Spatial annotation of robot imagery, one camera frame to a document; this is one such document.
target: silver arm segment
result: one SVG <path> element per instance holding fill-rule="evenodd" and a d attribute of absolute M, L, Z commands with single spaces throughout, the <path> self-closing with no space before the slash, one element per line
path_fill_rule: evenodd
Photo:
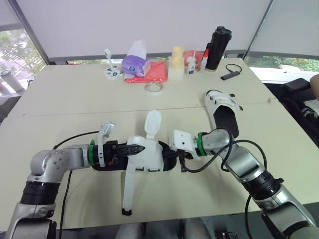
<path fill-rule="evenodd" d="M 22 199 L 15 207 L 5 239 L 26 238 L 26 233 L 30 232 L 33 232 L 33 239 L 46 238 L 50 227 L 46 219 L 53 216 L 55 197 L 63 175 L 69 170 L 90 167 L 88 147 L 88 144 L 84 144 L 62 150 L 44 150 L 32 158 L 31 173 Z M 32 219 L 43 221 L 32 222 Z"/>
<path fill-rule="evenodd" d="M 226 146 L 229 141 L 228 132 L 217 129 L 202 137 L 202 146 L 207 154 L 212 155 Z M 225 158 L 227 151 L 228 148 L 220 154 L 222 159 Z M 225 166 L 243 184 L 264 212 L 264 216 L 280 233 L 289 237 L 301 228 L 316 227 L 315 220 L 307 209 L 282 185 L 281 181 L 273 178 L 249 150 L 234 144 Z"/>

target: white bracket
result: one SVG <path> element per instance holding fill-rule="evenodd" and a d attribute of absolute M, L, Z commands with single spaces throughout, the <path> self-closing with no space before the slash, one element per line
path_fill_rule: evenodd
<path fill-rule="evenodd" d="M 107 120 L 104 125 L 101 126 L 101 129 L 98 133 L 97 142 L 98 142 L 98 154 L 99 154 L 99 163 L 100 167 L 105 167 L 104 154 L 103 154 L 103 138 L 108 138 L 112 130 L 114 129 L 115 124 Z"/>
<path fill-rule="evenodd" d="M 161 115 L 158 111 L 148 113 L 144 125 L 146 138 L 142 136 L 131 136 L 127 145 L 137 144 L 145 149 L 136 154 L 129 156 L 128 166 L 126 168 L 122 214 L 130 215 L 132 213 L 133 194 L 134 194 L 134 177 L 136 171 L 141 172 L 162 172 L 164 168 L 162 146 L 155 139 L 155 135 L 160 130 Z"/>
<path fill-rule="evenodd" d="M 178 149 L 184 150 L 191 154 L 193 159 L 200 160 L 199 156 L 196 153 L 195 146 L 195 137 L 190 133 L 175 129 L 173 134 L 170 137 L 169 147 L 171 150 L 177 151 Z"/>

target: black cable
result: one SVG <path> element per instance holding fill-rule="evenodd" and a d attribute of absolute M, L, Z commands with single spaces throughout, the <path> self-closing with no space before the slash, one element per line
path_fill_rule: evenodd
<path fill-rule="evenodd" d="M 66 186 L 66 190 L 65 190 L 65 193 L 64 193 L 63 203 L 62 203 L 62 211 L 61 211 L 61 219 L 60 219 L 60 228 L 59 228 L 59 239 L 62 238 L 62 224 L 63 224 L 63 219 L 64 219 L 65 201 L 66 201 L 66 197 L 67 197 L 68 192 L 69 192 L 69 187 L 70 187 L 70 181 L 71 181 L 72 172 L 73 172 L 73 170 L 71 170 L 70 173 L 69 173 L 68 182 L 67 182 L 67 184 L 66 184 L 67 186 Z"/>
<path fill-rule="evenodd" d="M 222 147 L 207 163 L 205 163 L 202 167 L 198 168 L 198 169 L 189 169 L 186 167 L 186 165 L 183 165 L 184 168 L 186 169 L 187 172 L 190 172 L 190 173 L 198 173 L 198 172 L 201 172 L 203 171 L 205 168 L 207 168 L 226 148 L 228 148 L 228 151 L 227 151 L 227 154 L 225 156 L 225 159 L 227 159 L 231 153 L 231 150 L 232 150 L 232 146 L 233 146 L 233 135 L 231 133 L 231 131 L 228 129 L 228 128 L 225 128 L 225 127 L 220 127 L 220 128 L 216 128 L 214 130 L 212 130 L 210 133 L 212 133 L 213 131 L 217 130 L 217 129 L 224 129 L 228 132 L 228 136 L 229 136 L 229 143 Z"/>
<path fill-rule="evenodd" d="M 246 232 L 247 232 L 249 239 L 253 239 L 253 236 L 250 233 L 250 229 L 249 229 L 249 225 L 248 225 L 248 207 L 249 207 L 250 200 L 251 200 L 251 195 L 248 196 L 247 201 L 246 201 L 246 205 L 245 205 L 245 228 L 246 228 Z"/>
<path fill-rule="evenodd" d="M 53 149 L 57 149 L 59 146 L 61 146 L 62 144 L 64 144 L 65 142 L 71 140 L 71 139 L 74 139 L 74 138 L 77 138 L 77 137 L 80 137 L 80 136 L 84 136 L 84 135 L 87 135 L 87 134 L 93 134 L 93 133 L 98 133 L 98 131 L 92 131 L 92 132 L 87 132 L 87 133 L 81 133 L 81 134 L 78 134 L 76 136 L 73 136 L 73 137 L 70 137 L 70 138 L 67 138 L 66 140 L 58 143 L 56 146 L 54 146 Z"/>
<path fill-rule="evenodd" d="M 244 143 L 244 142 L 245 142 L 245 143 L 250 143 L 250 144 L 256 146 L 256 147 L 259 149 L 261 155 L 263 156 L 264 167 L 265 167 L 265 169 L 267 169 L 267 158 L 266 158 L 266 155 L 265 155 L 264 151 L 262 150 L 262 148 L 261 148 L 257 143 L 255 143 L 255 142 L 253 142 L 253 141 L 251 141 L 251 140 L 247 140 L 247 139 L 240 139 L 240 140 L 232 141 L 232 137 L 230 137 L 230 138 L 231 138 L 230 142 L 229 142 L 226 146 L 222 147 L 204 166 L 202 166 L 202 167 L 199 168 L 199 169 L 192 170 L 192 169 L 187 168 L 187 167 L 184 165 L 186 171 L 187 171 L 187 172 L 191 172 L 191 173 L 197 173 L 197 172 L 200 172 L 200 171 L 204 170 L 205 168 L 207 168 L 207 167 L 217 158 L 217 156 L 219 156 L 219 155 L 221 154 L 221 152 L 223 152 L 227 147 L 229 147 L 228 152 L 227 152 L 227 154 L 226 154 L 224 160 L 223 160 L 222 163 L 221 163 L 221 169 L 222 169 L 223 171 L 226 171 L 226 172 L 227 172 L 228 170 L 227 170 L 227 169 L 224 169 L 223 166 L 225 165 L 227 159 L 229 158 L 229 155 L 230 155 L 230 153 L 231 153 L 231 146 L 232 146 L 233 144 L 236 144 L 236 143 Z M 251 198 L 252 198 L 251 195 L 249 195 L 249 196 L 248 196 L 248 199 L 247 199 L 247 201 L 246 201 L 245 213 L 244 213 L 245 228 L 246 228 L 247 235 L 248 235 L 248 238 L 249 238 L 249 239 L 253 239 L 253 237 L 252 237 L 252 235 L 251 235 L 251 232 L 250 232 L 250 229 L 249 229 L 249 225 L 248 225 L 248 207 L 249 207 L 249 203 L 250 203 Z"/>
<path fill-rule="evenodd" d="M 84 136 L 84 135 L 87 135 L 87 134 L 93 134 L 93 133 L 98 133 L 98 131 L 92 131 L 92 132 L 87 132 L 87 133 L 81 133 L 81 134 L 75 135 L 75 136 L 73 136 L 73 137 L 67 138 L 66 140 L 64 140 L 64 141 L 58 143 L 57 145 L 55 145 L 55 146 L 53 147 L 53 149 L 57 149 L 60 145 L 64 144 L 65 142 L 67 142 L 67 141 L 69 141 L 69 140 L 72 140 L 72 139 L 74 139 L 74 138 L 77 138 L 77 137 L 80 137 L 80 136 Z M 66 198 L 67 198 L 67 195 L 68 195 L 68 192 L 69 192 L 69 187 L 70 187 L 70 181 L 71 181 L 72 172 L 73 172 L 73 170 L 70 170 L 69 177 L 68 177 L 68 182 L 67 182 L 67 184 L 66 184 L 66 190 L 65 190 L 65 193 L 64 193 L 63 203 L 62 203 L 61 219 L 60 219 L 60 227 L 59 227 L 59 239 L 62 238 L 62 225 L 63 225 L 63 220 L 64 220 L 65 201 L 66 201 Z"/>
<path fill-rule="evenodd" d="M 239 66 L 239 65 L 236 65 L 236 64 L 227 64 L 225 67 L 226 67 L 226 69 L 227 69 L 229 72 L 234 72 L 234 71 L 230 70 L 230 69 L 228 68 L 228 66 L 237 66 L 237 67 L 240 69 L 239 72 L 241 72 L 241 71 L 243 70 L 243 68 L 241 68 L 241 66 Z"/>

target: white sandal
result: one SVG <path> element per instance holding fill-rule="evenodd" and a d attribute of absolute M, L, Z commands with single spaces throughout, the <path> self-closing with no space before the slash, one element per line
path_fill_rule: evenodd
<path fill-rule="evenodd" d="M 205 105 L 212 124 L 212 129 L 226 127 L 234 138 L 238 137 L 236 112 L 243 108 L 233 101 L 233 94 L 224 94 L 217 90 L 210 90 L 205 95 Z"/>

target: black thermos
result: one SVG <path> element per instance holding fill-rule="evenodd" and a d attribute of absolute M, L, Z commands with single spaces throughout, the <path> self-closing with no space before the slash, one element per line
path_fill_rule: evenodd
<path fill-rule="evenodd" d="M 219 26 L 208 43 L 209 55 L 206 63 L 207 71 L 216 71 L 218 64 L 224 54 L 225 48 L 231 39 L 231 31 Z"/>

